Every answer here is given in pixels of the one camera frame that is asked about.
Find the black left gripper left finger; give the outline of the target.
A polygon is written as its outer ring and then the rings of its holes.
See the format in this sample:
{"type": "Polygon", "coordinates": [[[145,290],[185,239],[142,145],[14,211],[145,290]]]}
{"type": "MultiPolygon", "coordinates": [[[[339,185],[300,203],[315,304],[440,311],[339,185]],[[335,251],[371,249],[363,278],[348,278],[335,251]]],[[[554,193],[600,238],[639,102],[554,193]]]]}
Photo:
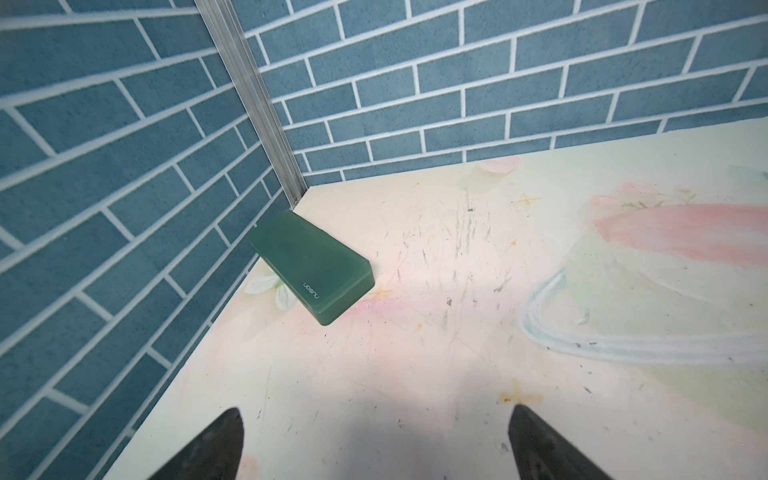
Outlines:
{"type": "Polygon", "coordinates": [[[161,479],[234,480],[244,445],[244,425],[238,408],[224,411],[151,477],[161,479]]]}

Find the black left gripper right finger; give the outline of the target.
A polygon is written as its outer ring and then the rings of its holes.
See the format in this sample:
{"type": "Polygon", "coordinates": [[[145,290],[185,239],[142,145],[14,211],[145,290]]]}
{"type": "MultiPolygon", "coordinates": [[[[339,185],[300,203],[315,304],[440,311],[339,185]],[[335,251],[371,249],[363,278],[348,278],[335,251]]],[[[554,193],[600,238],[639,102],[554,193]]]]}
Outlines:
{"type": "Polygon", "coordinates": [[[611,479],[526,405],[513,408],[508,436],[521,479],[611,479]]]}

